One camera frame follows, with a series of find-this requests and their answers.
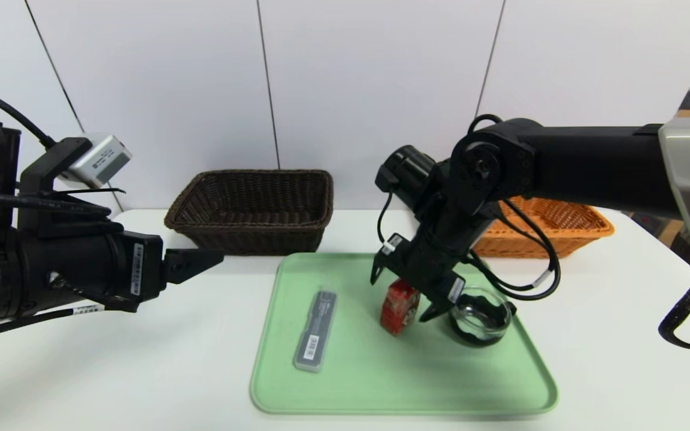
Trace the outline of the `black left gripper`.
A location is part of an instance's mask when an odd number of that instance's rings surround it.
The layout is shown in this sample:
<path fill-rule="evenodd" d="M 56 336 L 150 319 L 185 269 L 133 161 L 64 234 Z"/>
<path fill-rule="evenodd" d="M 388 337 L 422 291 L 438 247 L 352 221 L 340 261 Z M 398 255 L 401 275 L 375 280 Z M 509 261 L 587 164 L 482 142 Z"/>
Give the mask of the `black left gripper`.
<path fill-rule="evenodd" d="M 19 246 L 17 315 L 82 300 L 136 312 L 165 283 L 189 281 L 225 258 L 216 249 L 181 248 L 165 250 L 162 259 L 161 237 L 122 227 L 50 227 L 23 233 Z"/>

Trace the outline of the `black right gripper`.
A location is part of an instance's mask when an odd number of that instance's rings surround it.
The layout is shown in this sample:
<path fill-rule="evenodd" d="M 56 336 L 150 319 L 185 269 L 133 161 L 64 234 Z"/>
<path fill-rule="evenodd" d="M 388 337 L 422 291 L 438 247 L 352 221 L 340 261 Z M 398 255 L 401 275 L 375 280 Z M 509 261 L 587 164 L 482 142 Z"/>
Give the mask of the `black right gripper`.
<path fill-rule="evenodd" d="M 444 316 L 455 305 L 463 279 L 453 268 L 466 251 L 466 223 L 440 220 L 421 223 L 414 238 L 399 233 L 385 238 L 377 234 L 380 250 L 373 256 L 370 284 L 375 285 L 384 270 L 394 273 L 429 301 L 419 317 L 425 323 Z"/>

